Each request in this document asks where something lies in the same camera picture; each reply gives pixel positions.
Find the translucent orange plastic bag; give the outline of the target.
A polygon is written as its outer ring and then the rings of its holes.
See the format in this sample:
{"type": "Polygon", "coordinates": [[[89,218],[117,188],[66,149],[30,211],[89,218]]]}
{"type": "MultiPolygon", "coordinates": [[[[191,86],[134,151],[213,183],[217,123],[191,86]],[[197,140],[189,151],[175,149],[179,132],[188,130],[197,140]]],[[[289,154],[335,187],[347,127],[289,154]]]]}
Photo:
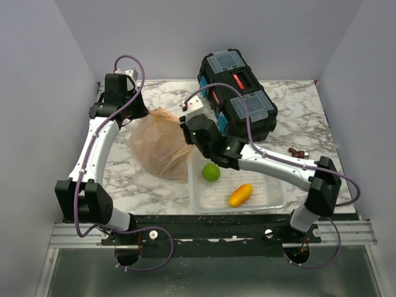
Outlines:
{"type": "Polygon", "coordinates": [[[179,118],[166,109],[149,111],[133,130],[128,146],[142,166],[158,178],[187,180],[187,163],[195,151],[188,145],[179,118]]]}

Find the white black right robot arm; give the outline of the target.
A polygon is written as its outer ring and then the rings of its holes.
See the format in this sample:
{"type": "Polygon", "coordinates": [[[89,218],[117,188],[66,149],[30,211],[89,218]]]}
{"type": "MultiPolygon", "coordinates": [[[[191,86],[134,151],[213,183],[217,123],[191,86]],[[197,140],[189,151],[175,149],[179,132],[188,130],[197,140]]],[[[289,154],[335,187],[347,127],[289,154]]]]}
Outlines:
{"type": "Polygon", "coordinates": [[[260,148],[244,139],[224,136],[206,115],[179,118],[187,144],[195,145],[204,158],[233,170],[252,171],[292,184],[308,196],[285,226],[286,238],[294,243],[306,237],[319,217],[334,214],[342,184],[334,162],[321,156],[318,161],[297,159],[260,148]]]}

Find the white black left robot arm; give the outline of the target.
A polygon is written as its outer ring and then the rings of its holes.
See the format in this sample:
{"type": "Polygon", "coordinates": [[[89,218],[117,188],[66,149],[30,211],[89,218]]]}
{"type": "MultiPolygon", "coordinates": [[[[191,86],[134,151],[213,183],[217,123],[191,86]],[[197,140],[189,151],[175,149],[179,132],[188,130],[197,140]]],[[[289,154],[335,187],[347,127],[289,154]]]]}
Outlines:
{"type": "Polygon", "coordinates": [[[89,109],[89,128],[76,166],[66,180],[55,185],[55,194],[64,219],[92,223],[116,230],[123,244],[136,240],[132,215],[118,210],[103,187],[103,175],[111,146],[127,119],[148,115],[137,86],[135,69],[115,70],[105,76],[105,89],[89,109]]]}

